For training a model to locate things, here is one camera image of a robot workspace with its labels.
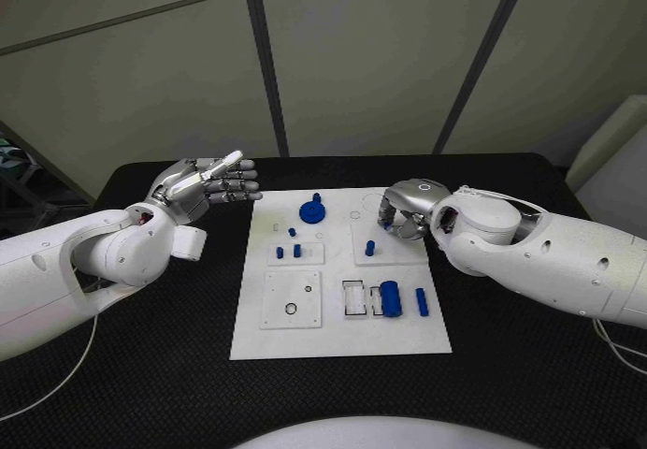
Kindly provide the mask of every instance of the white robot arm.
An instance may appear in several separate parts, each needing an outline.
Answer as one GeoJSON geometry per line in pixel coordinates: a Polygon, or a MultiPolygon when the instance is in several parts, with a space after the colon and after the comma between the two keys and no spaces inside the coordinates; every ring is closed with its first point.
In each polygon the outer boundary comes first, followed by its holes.
{"type": "Polygon", "coordinates": [[[462,187],[451,194],[416,179],[386,189],[379,225],[403,239],[429,231],[455,268],[547,306],[647,328],[647,241],[625,232],[494,192],[462,187]]]}
{"type": "Polygon", "coordinates": [[[206,233],[186,224],[209,204],[261,199],[253,162],[183,159],[141,203],[0,241],[0,361],[92,318],[161,275],[168,257],[199,260],[206,233]],[[75,270],[112,282],[85,292],[75,270]]]}

